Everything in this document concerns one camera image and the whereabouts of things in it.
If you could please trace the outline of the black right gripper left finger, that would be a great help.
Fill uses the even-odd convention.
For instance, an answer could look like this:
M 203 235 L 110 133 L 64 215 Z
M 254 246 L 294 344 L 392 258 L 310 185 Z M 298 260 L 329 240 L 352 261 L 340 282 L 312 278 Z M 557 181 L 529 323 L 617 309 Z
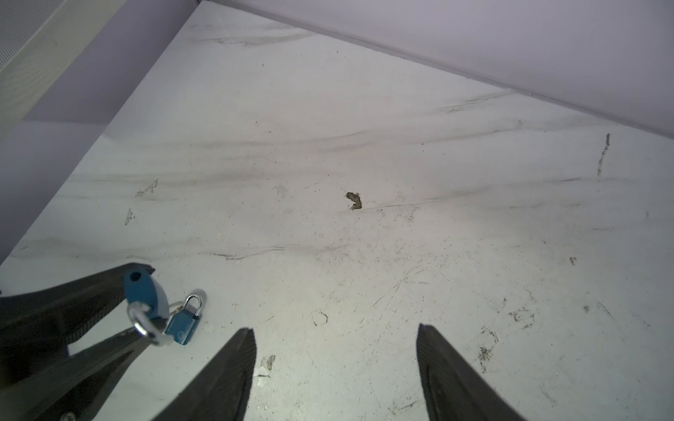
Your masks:
M 238 330 L 156 420 L 242 420 L 256 366 L 256 338 Z

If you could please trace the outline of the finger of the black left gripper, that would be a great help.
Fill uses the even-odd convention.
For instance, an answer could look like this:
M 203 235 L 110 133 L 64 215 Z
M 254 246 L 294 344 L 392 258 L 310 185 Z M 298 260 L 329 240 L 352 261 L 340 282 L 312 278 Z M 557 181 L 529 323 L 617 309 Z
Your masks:
M 127 263 L 49 289 L 1 299 L 1 385 L 9 387 L 70 356 L 68 346 L 126 299 L 123 279 L 154 268 Z
M 1 391 L 3 420 L 92 420 L 151 345 L 130 328 Z

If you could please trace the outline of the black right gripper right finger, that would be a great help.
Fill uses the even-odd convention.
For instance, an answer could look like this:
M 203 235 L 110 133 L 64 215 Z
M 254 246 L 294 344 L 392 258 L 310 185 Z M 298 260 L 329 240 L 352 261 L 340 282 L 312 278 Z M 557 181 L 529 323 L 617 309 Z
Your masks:
M 433 326 L 419 326 L 416 352 L 431 420 L 523 419 Z

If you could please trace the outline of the small blue padlock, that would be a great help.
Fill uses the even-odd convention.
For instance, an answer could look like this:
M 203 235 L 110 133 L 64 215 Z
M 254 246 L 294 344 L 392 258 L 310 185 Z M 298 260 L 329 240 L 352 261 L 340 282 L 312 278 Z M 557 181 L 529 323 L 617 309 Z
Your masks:
M 164 333 L 175 343 L 187 346 L 198 328 L 206 303 L 207 294 L 203 289 L 192 291 L 172 312 Z

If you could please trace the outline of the small padlock key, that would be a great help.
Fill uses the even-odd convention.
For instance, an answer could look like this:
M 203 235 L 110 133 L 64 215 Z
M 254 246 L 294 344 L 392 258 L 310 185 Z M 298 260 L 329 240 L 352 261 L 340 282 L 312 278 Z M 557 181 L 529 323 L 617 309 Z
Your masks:
M 133 268 L 123 277 L 127 301 L 126 314 L 142 337 L 157 347 L 173 343 L 174 336 L 166 333 L 172 317 L 183 308 L 181 302 L 170 303 L 161 285 L 148 268 Z

